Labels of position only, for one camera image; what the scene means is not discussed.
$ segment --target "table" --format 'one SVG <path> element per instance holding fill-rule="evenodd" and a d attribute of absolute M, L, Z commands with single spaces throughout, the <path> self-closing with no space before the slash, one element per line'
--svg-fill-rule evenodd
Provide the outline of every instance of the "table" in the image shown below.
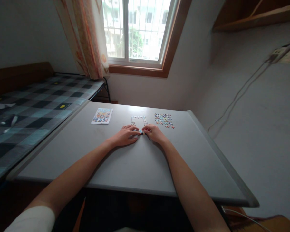
<path fill-rule="evenodd" d="M 114 109 L 109 124 L 90 124 L 98 108 Z M 154 124 L 155 113 L 172 116 L 174 129 L 164 125 L 158 125 L 159 128 L 216 203 L 259 206 L 255 196 L 190 110 L 88 101 L 15 167 L 7 179 L 51 182 L 83 155 L 117 133 L 123 125 L 131 124 L 131 116 L 146 116 L 147 122 Z M 113 150 L 87 187 L 176 196 L 163 150 L 146 135 L 139 136 L 135 144 Z"/>

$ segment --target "curtain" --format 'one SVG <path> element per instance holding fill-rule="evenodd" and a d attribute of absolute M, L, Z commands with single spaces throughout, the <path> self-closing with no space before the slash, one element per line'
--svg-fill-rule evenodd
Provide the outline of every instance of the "curtain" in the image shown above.
<path fill-rule="evenodd" d="M 54 0 L 77 69 L 91 79 L 109 76 L 101 0 Z"/>

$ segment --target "blue plaid mattress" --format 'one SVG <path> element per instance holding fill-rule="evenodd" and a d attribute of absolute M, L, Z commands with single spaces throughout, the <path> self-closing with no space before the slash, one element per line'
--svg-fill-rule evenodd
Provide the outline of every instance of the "blue plaid mattress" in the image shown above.
<path fill-rule="evenodd" d="M 0 103 L 16 104 L 0 110 L 0 115 L 17 116 L 14 126 L 0 135 L 0 178 L 103 84 L 103 80 L 56 75 L 0 96 Z"/>

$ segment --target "hand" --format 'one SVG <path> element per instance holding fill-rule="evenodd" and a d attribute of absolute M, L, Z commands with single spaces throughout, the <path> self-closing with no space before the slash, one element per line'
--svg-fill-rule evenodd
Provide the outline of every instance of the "hand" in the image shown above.
<path fill-rule="evenodd" d="M 142 131 L 144 131 L 144 133 L 148 135 L 148 137 L 150 137 L 151 140 L 159 144 L 162 144 L 168 141 L 167 137 L 165 137 L 165 135 L 161 132 L 159 127 L 157 127 L 156 125 L 148 124 L 142 128 Z"/>
<path fill-rule="evenodd" d="M 135 143 L 138 138 L 130 138 L 130 136 L 140 135 L 141 133 L 139 131 L 133 131 L 134 129 L 139 130 L 136 126 L 133 125 L 123 126 L 117 134 L 110 137 L 108 140 L 114 147 L 125 146 L 131 143 Z"/>

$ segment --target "wooden window frame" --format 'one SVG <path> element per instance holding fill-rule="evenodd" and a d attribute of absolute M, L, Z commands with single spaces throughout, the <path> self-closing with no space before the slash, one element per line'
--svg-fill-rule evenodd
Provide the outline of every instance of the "wooden window frame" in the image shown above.
<path fill-rule="evenodd" d="M 172 22 L 170 36 L 162 61 L 162 68 L 145 68 L 110 64 L 110 73 L 167 78 L 186 21 L 192 0 L 179 0 Z"/>

